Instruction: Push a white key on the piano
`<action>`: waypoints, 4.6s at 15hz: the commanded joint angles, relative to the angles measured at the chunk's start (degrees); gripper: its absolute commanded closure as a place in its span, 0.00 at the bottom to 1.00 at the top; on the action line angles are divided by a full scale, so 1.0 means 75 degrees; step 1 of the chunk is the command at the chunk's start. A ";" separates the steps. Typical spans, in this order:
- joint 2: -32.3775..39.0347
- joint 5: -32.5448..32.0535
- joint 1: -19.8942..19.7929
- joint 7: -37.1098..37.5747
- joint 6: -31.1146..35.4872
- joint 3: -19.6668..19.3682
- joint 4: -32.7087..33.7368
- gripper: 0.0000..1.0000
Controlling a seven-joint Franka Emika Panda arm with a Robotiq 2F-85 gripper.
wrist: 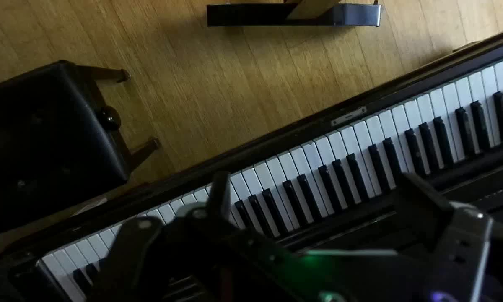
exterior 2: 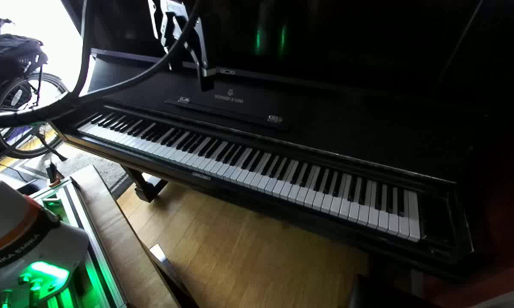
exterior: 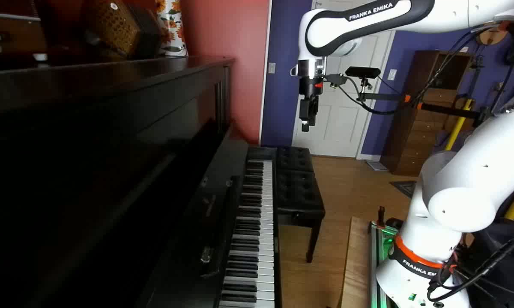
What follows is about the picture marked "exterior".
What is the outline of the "green metal robot base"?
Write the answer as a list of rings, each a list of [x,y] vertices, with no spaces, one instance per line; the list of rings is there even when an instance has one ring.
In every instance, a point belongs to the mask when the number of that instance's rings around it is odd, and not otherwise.
[[[375,271],[378,264],[389,256],[392,247],[392,240],[397,229],[390,225],[378,225],[377,222],[368,223],[370,234],[370,282],[368,282],[368,300],[370,308],[397,308],[380,288],[378,282],[375,280]]]

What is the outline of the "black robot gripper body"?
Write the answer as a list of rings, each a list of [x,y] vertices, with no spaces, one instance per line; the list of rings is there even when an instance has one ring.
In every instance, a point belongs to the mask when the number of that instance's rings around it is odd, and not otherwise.
[[[303,121],[315,119],[315,114],[318,110],[318,95],[322,93],[322,86],[323,86],[323,73],[325,73],[325,64],[322,57],[298,61],[298,76],[300,76],[298,92],[301,93],[300,117]]]

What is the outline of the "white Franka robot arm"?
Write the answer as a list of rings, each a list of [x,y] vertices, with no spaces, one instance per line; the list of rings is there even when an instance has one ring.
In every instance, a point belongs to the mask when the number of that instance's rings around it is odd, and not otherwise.
[[[449,32],[514,23],[514,0],[371,0],[347,9],[313,8],[298,32],[301,98],[313,100],[323,59],[344,54],[361,37],[389,28]],[[486,117],[455,152],[430,155],[414,186],[407,217],[375,280],[397,308],[469,308],[466,282],[450,261],[462,234],[488,227],[514,191],[514,97]]]

